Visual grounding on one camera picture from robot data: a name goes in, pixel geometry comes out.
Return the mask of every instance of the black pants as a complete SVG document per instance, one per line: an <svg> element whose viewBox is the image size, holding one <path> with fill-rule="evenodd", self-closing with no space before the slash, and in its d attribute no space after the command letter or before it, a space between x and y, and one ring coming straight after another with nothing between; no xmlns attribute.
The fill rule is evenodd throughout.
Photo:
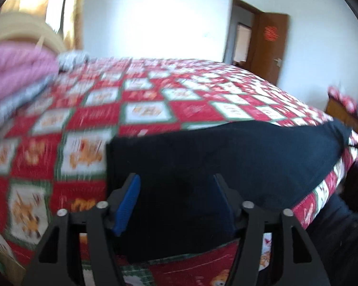
<svg viewBox="0 0 358 286"><path fill-rule="evenodd" d="M358 214L334 194L307 232L331 285L358 285Z"/></svg>

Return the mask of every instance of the door handle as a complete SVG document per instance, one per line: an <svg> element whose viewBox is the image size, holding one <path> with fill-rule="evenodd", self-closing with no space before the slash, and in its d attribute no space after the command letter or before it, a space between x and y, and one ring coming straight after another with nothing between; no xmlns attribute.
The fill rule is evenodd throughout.
<svg viewBox="0 0 358 286"><path fill-rule="evenodd" d="M280 58L278 58L278 59L273 59L273 60L276 61L276 62L277 62L277 66L278 66L279 68L281 68L281 65L283 64L283 60L280 59Z"/></svg>

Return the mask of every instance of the bed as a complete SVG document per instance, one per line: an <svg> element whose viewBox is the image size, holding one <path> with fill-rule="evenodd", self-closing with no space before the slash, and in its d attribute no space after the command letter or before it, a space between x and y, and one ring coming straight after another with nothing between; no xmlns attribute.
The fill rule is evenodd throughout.
<svg viewBox="0 0 358 286"><path fill-rule="evenodd" d="M59 74L0 130L0 254L25 268L58 209L78 212L105 200L104 148L115 135L144 136L240 120L292 127L331 119L249 71L223 63L90 61ZM355 132L350 142L358 142ZM304 228L357 159L358 151L347 148L330 174L292 208ZM85 235L80 242L86 285L94 285ZM271 236L265 234L260 268L269 264L270 244ZM132 286L220 286L236 247L231 242L201 255L143 264L120 257L118 263Z"/></svg>

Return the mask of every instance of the pink blanket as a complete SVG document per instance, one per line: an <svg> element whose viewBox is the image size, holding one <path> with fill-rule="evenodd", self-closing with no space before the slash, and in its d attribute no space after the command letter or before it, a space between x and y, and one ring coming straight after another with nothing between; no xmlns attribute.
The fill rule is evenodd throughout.
<svg viewBox="0 0 358 286"><path fill-rule="evenodd" d="M26 43L0 43L0 101L54 73L58 62L51 51Z"/></svg>

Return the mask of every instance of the brown door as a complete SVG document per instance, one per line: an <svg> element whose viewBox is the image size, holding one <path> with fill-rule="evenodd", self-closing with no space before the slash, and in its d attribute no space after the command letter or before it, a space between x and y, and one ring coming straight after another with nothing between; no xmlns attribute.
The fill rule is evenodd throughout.
<svg viewBox="0 0 358 286"><path fill-rule="evenodd" d="M261 13L255 40L251 40L249 51L253 58L249 71L277 84L280 68L283 63L289 15Z"/></svg>

